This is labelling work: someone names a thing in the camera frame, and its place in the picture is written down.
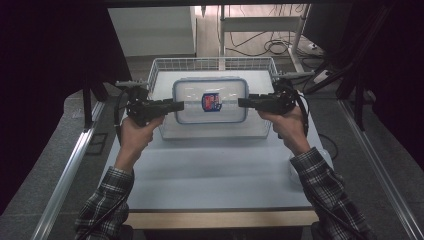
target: wire basket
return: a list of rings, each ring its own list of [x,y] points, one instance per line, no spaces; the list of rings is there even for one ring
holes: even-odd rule
[[[251,89],[273,91],[273,77],[277,75],[274,60],[270,57],[242,58],[158,58],[153,61],[148,86],[154,98],[171,97],[172,84],[190,76],[239,75],[250,81]],[[180,124],[176,117],[168,114],[159,127],[162,138],[266,138],[270,122],[265,121],[254,109],[249,109],[247,118],[240,123]]]
[[[157,58],[153,61],[148,84],[155,86],[161,71],[231,71],[266,70],[270,78],[277,75],[274,60],[271,57],[223,57],[223,58]]]

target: container lid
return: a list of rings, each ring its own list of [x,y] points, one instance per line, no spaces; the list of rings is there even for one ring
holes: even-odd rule
[[[181,124],[237,123],[247,116],[238,98],[248,97],[249,88],[239,77],[182,78],[172,93],[174,101],[184,101],[184,110],[175,113]]]

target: black curtain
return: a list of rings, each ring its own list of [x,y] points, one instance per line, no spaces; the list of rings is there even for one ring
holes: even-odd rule
[[[424,170],[423,13],[424,1],[396,1],[362,76],[376,95],[374,112]]]
[[[0,5],[2,213],[56,129],[67,96],[85,79],[101,86],[131,75],[105,7]]]

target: floor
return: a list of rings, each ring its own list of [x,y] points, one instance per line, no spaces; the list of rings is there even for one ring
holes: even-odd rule
[[[301,6],[295,5],[292,8],[292,14],[299,14],[295,12],[295,9],[300,10],[300,8]],[[282,13],[290,14],[288,6],[261,6],[259,10],[253,8],[253,6],[231,6],[231,16],[251,16],[252,14],[278,15],[280,9]],[[217,10],[216,7],[208,7],[205,17],[198,17],[197,57],[218,56]],[[238,45],[256,34],[226,34],[225,41],[228,43],[226,46],[235,48],[231,43],[231,37],[234,45]],[[293,33],[290,36],[288,33],[264,33],[237,47],[236,50],[255,55],[264,51],[263,46],[266,41],[271,39],[271,36],[273,39],[289,41],[293,37],[292,35]],[[308,44],[308,40],[302,38],[300,49],[313,55],[321,54],[319,49],[310,50]],[[285,46],[276,45],[272,50],[274,52],[283,52]],[[272,55],[272,53],[267,52],[264,56]],[[241,55],[235,51],[227,50],[226,56]],[[277,68],[282,72],[294,71],[287,53],[275,56],[274,59]],[[147,79],[152,60],[152,58],[128,58],[127,62],[133,79]],[[310,71],[319,65],[320,62],[321,60],[315,57],[304,58],[303,67],[305,71]],[[305,84],[302,83],[302,80],[294,83],[300,90],[303,89]],[[307,82],[306,84],[311,86],[314,83]],[[379,239],[419,239],[409,236],[405,231],[398,217],[400,213],[396,212],[392,202],[387,197],[381,182],[371,167],[370,161],[367,159],[346,117],[343,115],[340,104],[334,94],[338,84],[339,82],[335,82],[317,93],[307,96],[318,132],[336,142],[336,145],[334,145],[326,138],[321,139],[330,154],[333,156],[337,154],[337,158],[334,160],[336,171],[344,177],[347,192],[364,212]],[[111,97],[106,102],[103,113],[100,116],[101,121],[93,138],[97,140],[93,140],[87,149],[88,154],[84,156],[81,162],[55,224],[51,226],[51,233],[48,239],[72,239],[74,234],[73,222],[80,206],[94,191],[99,182],[108,151],[114,139],[111,116],[113,114],[114,101],[119,93],[113,86],[107,84],[106,87]],[[393,184],[397,187],[406,205],[414,214],[416,222],[419,226],[424,226],[424,190],[421,187],[417,187],[424,185],[424,173],[407,151],[379,122],[372,112],[371,104],[364,107],[365,133],[383,162],[384,168],[390,175]],[[83,128],[83,117],[81,114],[82,93],[78,92],[69,96],[65,102],[64,109],[65,113],[49,144],[5,213],[0,217],[0,238],[2,240],[31,238],[67,164]],[[96,141],[100,141],[104,144],[104,147],[99,149]],[[223,232],[218,231],[217,236],[221,236],[219,239],[232,240],[278,239],[278,236],[281,237],[278,233],[281,233],[283,229],[273,228],[265,230],[228,229]],[[156,233],[155,236],[157,237],[159,234],[163,234],[163,232]],[[308,227],[304,228],[302,239],[312,239]]]

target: white table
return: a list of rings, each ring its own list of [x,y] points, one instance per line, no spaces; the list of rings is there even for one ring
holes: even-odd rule
[[[172,97],[172,84],[182,73],[169,74],[158,76],[157,99]],[[230,75],[244,78],[251,93],[272,89],[268,83],[258,84],[259,77],[269,74]],[[308,141],[320,149],[311,116],[309,123]],[[265,139],[163,140],[158,129],[153,138],[134,166],[126,224],[135,229],[305,226],[318,220],[302,187],[290,179],[291,152],[272,129]],[[104,173],[118,151],[115,139]]]

